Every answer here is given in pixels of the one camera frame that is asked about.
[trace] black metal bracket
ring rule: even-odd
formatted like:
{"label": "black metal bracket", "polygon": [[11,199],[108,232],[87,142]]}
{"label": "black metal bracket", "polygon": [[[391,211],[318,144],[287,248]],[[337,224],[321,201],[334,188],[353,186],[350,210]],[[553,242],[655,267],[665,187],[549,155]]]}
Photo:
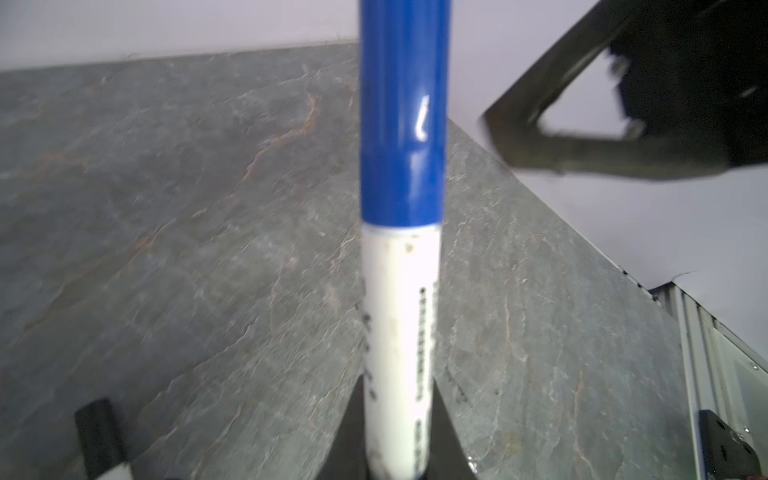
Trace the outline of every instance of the black metal bracket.
{"label": "black metal bracket", "polygon": [[729,168],[722,132],[707,119],[633,141],[546,135],[538,126],[587,65],[659,1],[601,0],[485,112],[504,162],[516,168],[649,179],[699,177]]}

